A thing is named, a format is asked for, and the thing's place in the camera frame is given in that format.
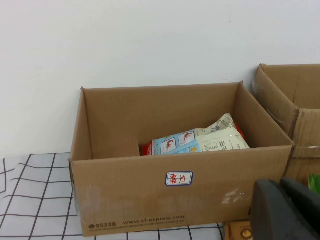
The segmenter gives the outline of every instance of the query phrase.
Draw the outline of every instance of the chips bag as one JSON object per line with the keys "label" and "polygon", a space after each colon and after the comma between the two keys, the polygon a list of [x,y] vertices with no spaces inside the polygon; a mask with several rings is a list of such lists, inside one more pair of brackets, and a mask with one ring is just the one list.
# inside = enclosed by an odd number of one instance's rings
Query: chips bag
{"label": "chips bag", "polygon": [[244,136],[226,113],[207,128],[196,128],[150,141],[142,146],[142,155],[182,154],[249,149]]}

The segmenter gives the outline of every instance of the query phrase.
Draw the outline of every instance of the white wall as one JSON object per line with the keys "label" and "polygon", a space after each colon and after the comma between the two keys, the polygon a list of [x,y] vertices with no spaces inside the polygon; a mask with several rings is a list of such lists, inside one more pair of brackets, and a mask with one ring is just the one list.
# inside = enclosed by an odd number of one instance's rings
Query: white wall
{"label": "white wall", "polygon": [[79,89],[320,63],[319,0],[0,1],[0,157],[68,152]]}

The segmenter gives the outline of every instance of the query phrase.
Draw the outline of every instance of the cardboard box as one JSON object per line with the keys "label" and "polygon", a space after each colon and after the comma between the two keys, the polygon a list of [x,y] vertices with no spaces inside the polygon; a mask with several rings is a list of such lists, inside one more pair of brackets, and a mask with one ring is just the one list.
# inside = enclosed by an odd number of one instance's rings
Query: cardboard box
{"label": "cardboard box", "polygon": [[260,64],[253,91],[296,144],[286,177],[307,185],[320,174],[320,64]]}
{"label": "cardboard box", "polygon": [[[140,156],[225,113],[251,149]],[[248,219],[255,181],[279,181],[292,148],[243,83],[82,89],[70,169],[83,235]],[[172,172],[190,184],[167,186]]]}

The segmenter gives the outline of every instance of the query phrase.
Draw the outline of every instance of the box wall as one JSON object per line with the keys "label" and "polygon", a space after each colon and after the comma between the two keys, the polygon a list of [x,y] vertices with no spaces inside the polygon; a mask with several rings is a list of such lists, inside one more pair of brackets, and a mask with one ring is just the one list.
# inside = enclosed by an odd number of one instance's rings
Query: box wall
{"label": "box wall", "polygon": [[[100,222],[126,227],[123,221],[162,216],[184,216],[184,222],[102,234],[247,219],[255,180],[279,181],[290,151],[290,146],[279,146],[75,161],[72,169],[83,233],[93,236],[89,225]],[[192,184],[166,186],[166,174],[172,171],[192,171]]]}
{"label": "box wall", "polygon": [[320,64],[263,65],[262,68],[298,108],[320,108]]}
{"label": "box wall", "polygon": [[292,144],[286,133],[264,111],[243,84],[239,87],[233,118],[239,124],[251,148]]}
{"label": "box wall", "polygon": [[270,114],[274,121],[291,137],[299,109],[279,90],[264,73],[264,65],[257,69],[253,84],[255,98]]}
{"label": "box wall", "polygon": [[85,89],[92,158],[124,157],[119,145],[207,128],[232,113],[238,83]]}
{"label": "box wall", "polygon": [[300,109],[292,136],[298,147],[320,148],[320,109]]}
{"label": "box wall", "polygon": [[285,177],[295,179],[305,186],[308,186],[310,174],[320,175],[320,156],[304,158],[293,157]]}
{"label": "box wall", "polygon": [[92,159],[86,100],[83,88],[80,94],[70,159],[73,161]]}

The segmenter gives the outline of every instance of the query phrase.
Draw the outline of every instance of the green object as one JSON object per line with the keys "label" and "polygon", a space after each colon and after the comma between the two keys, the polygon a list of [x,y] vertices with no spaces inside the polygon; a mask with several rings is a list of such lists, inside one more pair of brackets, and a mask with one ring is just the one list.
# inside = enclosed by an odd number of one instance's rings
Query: green object
{"label": "green object", "polygon": [[308,185],[310,190],[320,195],[320,175],[310,174]]}

